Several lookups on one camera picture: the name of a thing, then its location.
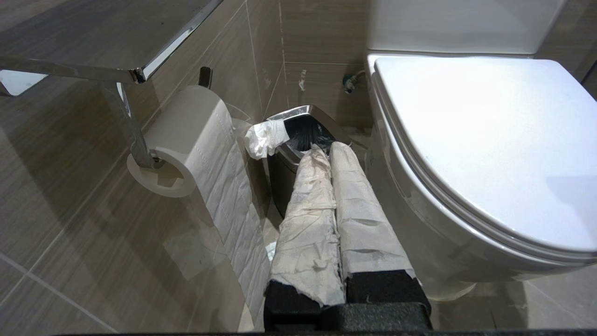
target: black trash bag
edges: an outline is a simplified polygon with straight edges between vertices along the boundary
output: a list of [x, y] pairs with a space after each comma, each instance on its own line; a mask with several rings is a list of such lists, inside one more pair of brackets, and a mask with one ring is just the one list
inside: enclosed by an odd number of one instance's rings
[[302, 152], [310, 150], [313, 144], [319, 146], [326, 155], [330, 154], [335, 139], [317, 119], [310, 115], [302, 115], [284, 120], [284, 126], [290, 138], [286, 144], [298, 157], [302, 157]]

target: toilet seat lid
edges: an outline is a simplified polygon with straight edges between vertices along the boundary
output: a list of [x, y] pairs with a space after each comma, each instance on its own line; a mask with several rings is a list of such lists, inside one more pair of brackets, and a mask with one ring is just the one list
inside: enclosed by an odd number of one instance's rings
[[374, 78], [409, 165], [491, 237], [543, 257], [597, 256], [597, 102], [558, 63], [381, 57]]

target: stainless steel trash can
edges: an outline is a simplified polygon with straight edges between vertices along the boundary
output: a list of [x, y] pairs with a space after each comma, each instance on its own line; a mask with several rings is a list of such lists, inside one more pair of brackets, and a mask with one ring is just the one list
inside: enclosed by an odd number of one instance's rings
[[284, 120], [290, 140], [276, 148], [275, 154], [267, 158], [267, 165], [272, 186], [273, 203], [278, 208], [280, 215], [284, 217], [286, 206], [293, 192], [297, 168], [300, 159], [303, 157], [301, 151], [307, 150], [307, 148], [293, 148], [295, 146], [293, 137], [301, 136], [296, 134], [296, 132], [300, 132], [299, 130], [293, 131], [296, 129], [293, 124], [305, 121], [314, 123], [316, 121], [321, 126], [319, 131], [324, 133], [326, 137], [332, 137], [334, 141], [340, 141], [347, 145], [351, 145], [351, 140], [332, 118], [315, 105], [299, 106], [267, 118], [267, 120], [280, 119]]

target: trash can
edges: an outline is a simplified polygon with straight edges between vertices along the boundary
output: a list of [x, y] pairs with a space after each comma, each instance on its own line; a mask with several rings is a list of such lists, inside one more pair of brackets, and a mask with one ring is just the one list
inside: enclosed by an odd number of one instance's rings
[[277, 147], [274, 155], [267, 158], [267, 166], [273, 204], [284, 217], [303, 152], [311, 149], [314, 143], [329, 155], [332, 142], [340, 141], [347, 145], [352, 142], [340, 126], [315, 105], [299, 106], [267, 118], [280, 119], [284, 120], [290, 140]]

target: toilet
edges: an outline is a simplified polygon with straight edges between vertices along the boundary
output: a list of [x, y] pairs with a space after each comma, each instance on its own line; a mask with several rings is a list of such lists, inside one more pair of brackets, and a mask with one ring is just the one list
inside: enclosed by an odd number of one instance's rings
[[597, 102], [533, 59], [564, 0], [375, 0], [367, 178], [426, 295], [597, 262]]

